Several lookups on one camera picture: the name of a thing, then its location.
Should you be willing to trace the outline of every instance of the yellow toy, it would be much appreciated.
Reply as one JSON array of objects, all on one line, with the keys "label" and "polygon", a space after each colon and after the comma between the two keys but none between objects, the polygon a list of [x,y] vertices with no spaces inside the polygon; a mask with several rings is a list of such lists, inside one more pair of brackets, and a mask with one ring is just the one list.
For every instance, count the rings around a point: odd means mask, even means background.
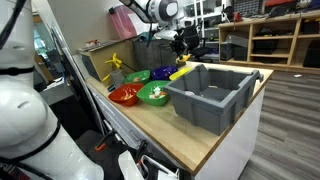
[{"label": "yellow toy", "polygon": [[190,56],[191,54],[179,56],[177,57],[176,62],[186,62]]},{"label": "yellow toy", "polygon": [[[115,70],[120,69],[120,67],[122,65],[122,61],[117,58],[117,53],[113,54],[112,60],[108,60],[108,61],[106,61],[104,63],[106,63],[106,64],[112,63],[115,66]],[[110,77],[110,74],[108,74],[106,77],[104,77],[102,79],[102,81],[106,81],[107,79],[109,79],[109,77]]]}]

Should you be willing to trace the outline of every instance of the countertop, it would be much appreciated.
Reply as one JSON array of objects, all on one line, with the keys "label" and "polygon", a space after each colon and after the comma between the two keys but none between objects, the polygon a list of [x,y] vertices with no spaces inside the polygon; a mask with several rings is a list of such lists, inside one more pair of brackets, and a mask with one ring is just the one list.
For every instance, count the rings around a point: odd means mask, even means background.
[{"label": "countertop", "polygon": [[[184,67],[194,67],[198,64],[200,63],[187,62]],[[239,72],[252,72],[252,70],[257,69],[217,64],[204,65]],[[273,73],[273,70],[258,70],[264,75],[264,80],[261,83],[258,80],[256,81],[250,103],[263,89]],[[86,82],[108,99],[110,93],[107,91],[107,87],[92,77],[87,78]],[[198,173],[233,127],[230,125],[222,135],[217,136],[203,128],[193,126],[175,113],[171,101],[163,107],[150,106],[141,101],[132,107],[124,107],[110,102],[193,175]],[[236,120],[241,117],[243,112],[238,114]]]}]

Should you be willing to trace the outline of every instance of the storage rack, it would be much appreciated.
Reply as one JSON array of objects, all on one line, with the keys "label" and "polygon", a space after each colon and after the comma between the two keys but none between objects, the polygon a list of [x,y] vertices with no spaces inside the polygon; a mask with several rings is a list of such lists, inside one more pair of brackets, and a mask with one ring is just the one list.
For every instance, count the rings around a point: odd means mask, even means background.
[{"label": "storage rack", "polygon": [[[252,19],[238,23],[219,25],[219,42],[224,42],[230,32],[248,33],[248,52],[246,61],[229,59],[221,64],[246,67],[269,68],[280,71],[320,74],[320,68],[303,67],[303,61],[312,39],[320,39],[320,34],[302,34],[302,22],[309,18],[320,18],[320,11],[304,14],[291,14],[275,18]],[[289,35],[255,36],[263,27],[273,27],[291,31]],[[253,44],[257,40],[279,40],[278,48],[272,54],[253,53]]]}]

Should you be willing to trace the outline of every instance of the table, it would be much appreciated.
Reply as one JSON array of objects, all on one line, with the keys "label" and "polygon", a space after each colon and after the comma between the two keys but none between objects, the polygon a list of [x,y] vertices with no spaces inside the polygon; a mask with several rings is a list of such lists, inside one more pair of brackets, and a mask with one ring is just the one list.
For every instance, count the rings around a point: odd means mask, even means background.
[{"label": "table", "polygon": [[[199,63],[188,62],[186,67]],[[205,64],[206,67],[251,72],[253,68]],[[126,131],[126,123],[133,126],[129,134],[143,134],[157,150],[188,170],[195,179],[237,179],[249,160],[255,146],[264,87],[273,70],[258,69],[264,81],[256,82],[249,107],[240,112],[234,125],[217,136],[205,129],[191,125],[178,116],[169,101],[163,107],[154,107],[139,102],[133,107],[123,107],[111,102],[107,88],[94,78],[87,78],[89,89],[100,102],[107,119],[118,126],[117,131]]]}]

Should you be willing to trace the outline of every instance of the bowl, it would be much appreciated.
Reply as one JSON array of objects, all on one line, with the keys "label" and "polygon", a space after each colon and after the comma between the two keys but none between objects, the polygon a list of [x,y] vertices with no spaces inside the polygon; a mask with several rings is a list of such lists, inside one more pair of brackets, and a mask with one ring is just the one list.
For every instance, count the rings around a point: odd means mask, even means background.
[{"label": "bowl", "polygon": [[171,81],[173,81],[173,80],[177,79],[178,77],[184,75],[185,73],[187,73],[187,72],[190,71],[190,70],[191,70],[191,68],[182,68],[182,69],[180,69],[179,71],[173,73],[173,74],[169,77],[169,79],[170,79]]},{"label": "bowl", "polygon": [[[165,105],[170,96],[168,94],[164,94],[163,87],[168,84],[170,81],[151,81],[146,84],[137,94],[138,98],[152,106],[163,106]],[[155,96],[155,89],[159,88],[162,93],[160,95]]]},{"label": "bowl", "polygon": [[143,87],[142,83],[130,83],[123,84],[111,94],[108,98],[118,104],[123,106],[133,106],[139,99],[137,97],[137,92]]},{"label": "bowl", "polygon": [[174,66],[163,66],[151,71],[151,77],[154,80],[169,80],[169,76],[177,71],[178,69]]},{"label": "bowl", "polygon": [[150,81],[150,71],[149,70],[131,73],[124,79],[125,84],[133,83],[133,82],[147,84],[149,81]]}]

